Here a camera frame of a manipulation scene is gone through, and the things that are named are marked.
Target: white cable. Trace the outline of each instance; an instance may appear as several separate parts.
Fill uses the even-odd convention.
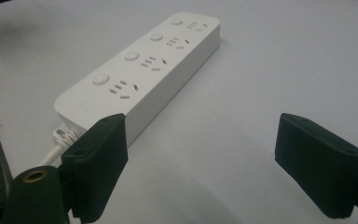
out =
[[[57,129],[54,133],[55,134],[53,135],[56,137],[58,145],[53,148],[41,162],[39,162],[38,166],[51,165],[81,136],[81,133],[76,129],[66,132],[61,129]]]

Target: table surface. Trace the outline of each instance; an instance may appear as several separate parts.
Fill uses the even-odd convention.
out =
[[[325,217],[274,148],[283,112],[358,146],[358,0],[0,5],[0,138],[12,174],[54,147],[60,93],[178,11],[218,18],[221,46],[130,146],[97,223],[357,223],[358,209]]]

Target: round button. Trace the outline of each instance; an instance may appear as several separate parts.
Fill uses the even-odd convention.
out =
[[[92,79],[92,83],[94,83],[94,85],[100,86],[105,84],[108,80],[109,75],[107,75],[106,73],[100,73],[95,75],[95,77]]]
[[[152,41],[159,41],[162,39],[162,37],[164,37],[162,35],[162,33],[153,33],[151,36],[150,36],[150,40]]]
[[[180,24],[182,24],[183,23],[183,21],[182,21],[182,19],[180,19],[180,18],[173,18],[172,20],[171,20],[171,24],[172,25],[180,25]]]
[[[124,57],[127,61],[133,61],[137,58],[139,58],[139,53],[136,51],[129,51],[126,53],[126,56]]]

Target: white power strip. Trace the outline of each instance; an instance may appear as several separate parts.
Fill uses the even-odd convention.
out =
[[[55,109],[84,133],[123,113],[128,145],[219,47],[220,21],[177,13],[61,94]]]

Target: power socket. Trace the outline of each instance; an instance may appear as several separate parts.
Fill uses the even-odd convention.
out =
[[[55,109],[84,133],[123,113],[130,144],[220,44],[220,21],[181,12],[139,38],[61,94]]]

